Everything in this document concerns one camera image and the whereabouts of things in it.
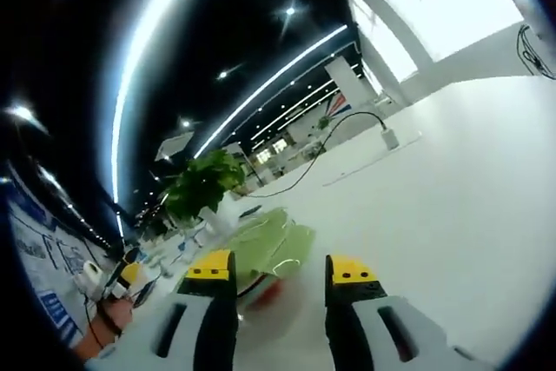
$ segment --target black ceiling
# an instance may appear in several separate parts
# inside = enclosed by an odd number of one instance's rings
[[[17,133],[8,123],[12,160],[27,177],[33,176],[27,155],[49,169],[83,217],[107,237],[115,236],[116,230],[106,205],[111,187],[101,164],[110,148],[107,138],[114,117],[114,103],[105,97],[114,95],[109,90],[120,75],[118,54],[145,2],[27,0],[17,31],[21,42],[15,43],[19,59],[10,100],[23,100],[32,107],[50,136],[23,125]],[[292,4],[298,12],[285,25],[284,11]],[[284,64],[348,24],[348,30],[258,96],[214,142],[221,145],[244,123],[235,140],[241,140],[248,153],[256,125],[266,125],[280,115],[283,104],[289,107],[303,98],[308,84],[318,86],[329,77],[322,67],[309,71],[262,112],[248,116],[292,79],[354,40],[346,0],[176,0],[166,18],[169,24],[162,40],[141,67],[135,96],[126,102],[124,115],[134,135],[122,139],[129,147],[122,159],[126,197],[121,204],[131,214],[152,198],[150,191],[160,187],[150,173],[172,169],[154,163],[154,158],[163,139],[179,134],[181,117],[197,122],[195,137],[184,152],[191,156],[239,103]],[[347,51],[348,61],[355,63],[354,48]],[[228,76],[218,80],[224,70]],[[40,188],[34,179],[26,180]],[[61,213],[63,205],[56,198],[49,198],[44,190],[37,193],[56,215],[72,222],[71,215]]]

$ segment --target white column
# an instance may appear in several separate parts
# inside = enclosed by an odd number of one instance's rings
[[[359,108],[362,104],[368,106],[372,103],[372,92],[365,89],[343,56],[333,60],[325,69],[353,109]]]

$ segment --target white power adapter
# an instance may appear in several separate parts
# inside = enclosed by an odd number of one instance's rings
[[[400,146],[396,134],[390,128],[384,129],[381,132],[381,135],[382,135],[382,140],[386,144],[386,148],[388,148],[389,151],[391,151],[392,149],[396,149]]]

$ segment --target white table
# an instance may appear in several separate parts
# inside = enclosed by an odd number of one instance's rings
[[[418,132],[422,138],[385,156],[374,127],[320,156],[291,191],[241,200],[245,208],[284,206],[317,238],[281,303],[246,317],[237,369],[334,369],[324,335],[329,253],[362,259],[388,293],[408,298],[449,342],[492,364],[537,319],[556,278],[556,84],[458,83],[387,125],[402,147]],[[307,166],[254,194],[285,189]]]

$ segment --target black cable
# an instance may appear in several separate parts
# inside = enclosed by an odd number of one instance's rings
[[[328,134],[328,136],[326,137],[326,139],[323,141],[323,143],[321,144],[321,147],[319,148],[319,151],[316,154],[316,157],[314,158],[314,160],[311,162],[311,164],[307,167],[307,169],[305,170],[305,172],[303,174],[301,174],[301,176],[297,179],[296,182],[294,182],[294,184],[292,184],[291,186],[289,186],[288,188],[284,189],[284,190],[280,190],[277,191],[276,193],[272,193],[270,195],[247,195],[247,197],[255,197],[255,198],[266,198],[266,197],[272,197],[273,195],[279,195],[281,193],[284,193],[286,191],[289,191],[291,189],[293,189],[297,184],[299,184],[299,182],[303,179],[304,176],[307,175],[307,173],[309,172],[309,170],[313,167],[314,163],[316,162],[317,158],[319,156],[321,156],[321,154],[323,154],[322,150],[324,149],[324,146],[326,145],[328,139],[330,139],[330,136],[332,136],[332,134],[334,133],[334,131],[347,119],[349,119],[351,116],[356,116],[356,115],[371,115],[374,116],[376,119],[378,119],[379,123],[381,124],[382,130],[386,130],[387,126],[384,123],[384,121],[382,119],[380,119],[376,114],[374,114],[373,112],[355,112],[352,113],[351,115],[347,115],[346,117],[344,117],[342,120],[340,120],[336,126],[334,126],[332,128],[332,130],[330,131],[330,133]]]
[[[535,51],[535,49],[531,45],[531,42],[527,37],[527,31],[530,29],[531,27],[529,25],[521,25],[518,32],[516,50],[520,61],[527,68],[532,76],[534,76],[534,73],[529,65],[527,65],[527,62],[531,63],[542,76],[551,80],[556,80],[556,76],[554,75],[554,73],[550,70],[542,57],[537,53],[537,51]]]
[[[99,341],[98,336],[96,336],[95,330],[93,329],[93,325],[90,322],[89,310],[87,309],[87,303],[88,302],[89,302],[89,297],[87,297],[85,295],[85,314],[87,315],[87,323],[89,324],[90,333],[93,334],[93,337],[95,338],[96,343],[98,343],[98,346],[101,347],[101,350],[102,350],[102,349],[104,349],[104,345]]]

